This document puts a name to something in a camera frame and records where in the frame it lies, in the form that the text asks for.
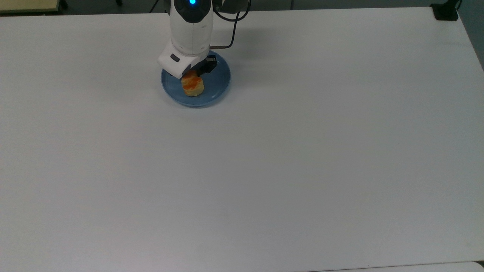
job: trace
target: floor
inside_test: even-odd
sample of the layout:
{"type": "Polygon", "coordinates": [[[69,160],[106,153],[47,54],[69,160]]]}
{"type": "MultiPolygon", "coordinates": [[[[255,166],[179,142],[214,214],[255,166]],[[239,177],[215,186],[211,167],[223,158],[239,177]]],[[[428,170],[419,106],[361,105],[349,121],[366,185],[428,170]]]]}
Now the floor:
{"type": "MultiPolygon", "coordinates": [[[[66,15],[148,13],[156,0],[66,0],[66,15]]],[[[252,0],[252,10],[336,9],[376,7],[428,7],[445,0],[252,0]]],[[[154,13],[165,12],[164,0],[159,0],[154,13]]],[[[462,22],[484,69],[484,1],[463,0],[459,9],[462,22]]]]}

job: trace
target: black button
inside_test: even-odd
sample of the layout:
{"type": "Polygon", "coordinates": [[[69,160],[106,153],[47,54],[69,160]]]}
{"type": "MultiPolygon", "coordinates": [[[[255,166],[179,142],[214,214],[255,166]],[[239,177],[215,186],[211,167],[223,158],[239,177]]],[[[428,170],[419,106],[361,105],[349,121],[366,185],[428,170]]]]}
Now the black button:
{"type": "Polygon", "coordinates": [[[180,58],[179,58],[179,57],[177,57],[177,56],[175,56],[175,54],[171,54],[171,56],[170,56],[170,57],[171,57],[171,59],[172,59],[172,60],[174,60],[174,61],[176,61],[176,62],[179,62],[179,61],[180,61],[180,58]]]}

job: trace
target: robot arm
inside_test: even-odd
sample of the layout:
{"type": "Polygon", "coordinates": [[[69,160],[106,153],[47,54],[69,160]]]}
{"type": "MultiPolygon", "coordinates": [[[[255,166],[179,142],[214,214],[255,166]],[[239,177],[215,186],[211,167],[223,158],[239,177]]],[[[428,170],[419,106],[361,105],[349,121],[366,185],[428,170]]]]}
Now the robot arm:
{"type": "Polygon", "coordinates": [[[220,12],[237,13],[248,0],[171,0],[171,38],[158,58],[168,73],[181,78],[205,60],[210,50],[213,4],[220,12]]]}

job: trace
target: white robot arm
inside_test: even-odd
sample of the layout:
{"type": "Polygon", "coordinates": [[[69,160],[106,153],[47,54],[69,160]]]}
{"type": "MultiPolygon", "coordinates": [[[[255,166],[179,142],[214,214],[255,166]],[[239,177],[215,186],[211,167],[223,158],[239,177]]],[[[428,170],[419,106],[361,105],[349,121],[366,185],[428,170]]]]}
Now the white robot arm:
{"type": "Polygon", "coordinates": [[[171,38],[158,63],[172,76],[181,78],[209,53],[212,0],[171,0],[170,28],[171,38]]]}
{"type": "Polygon", "coordinates": [[[188,70],[199,73],[210,73],[217,65],[214,56],[207,55],[213,28],[213,13],[222,19],[234,22],[232,42],[228,46],[212,46],[213,49],[229,48],[234,42],[237,22],[242,20],[250,10],[250,0],[169,0],[171,38],[158,58],[158,63],[168,73],[181,78],[188,70]],[[228,19],[220,12],[237,14],[235,19],[228,19]],[[239,18],[241,9],[247,7],[245,14],[239,18]]]}

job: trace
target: table surface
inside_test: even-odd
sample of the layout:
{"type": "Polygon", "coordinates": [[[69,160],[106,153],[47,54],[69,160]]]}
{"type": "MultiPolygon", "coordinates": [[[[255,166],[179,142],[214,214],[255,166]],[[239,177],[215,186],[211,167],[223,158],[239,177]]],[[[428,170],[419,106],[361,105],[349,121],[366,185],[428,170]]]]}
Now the table surface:
{"type": "MultiPolygon", "coordinates": [[[[215,19],[213,45],[232,24],[215,19]]],[[[217,104],[169,17],[0,18],[0,270],[303,272],[484,259],[484,73],[431,8],[252,12],[217,104]]]]}
{"type": "Polygon", "coordinates": [[[56,11],[59,0],[1,0],[0,13],[56,11]]]}

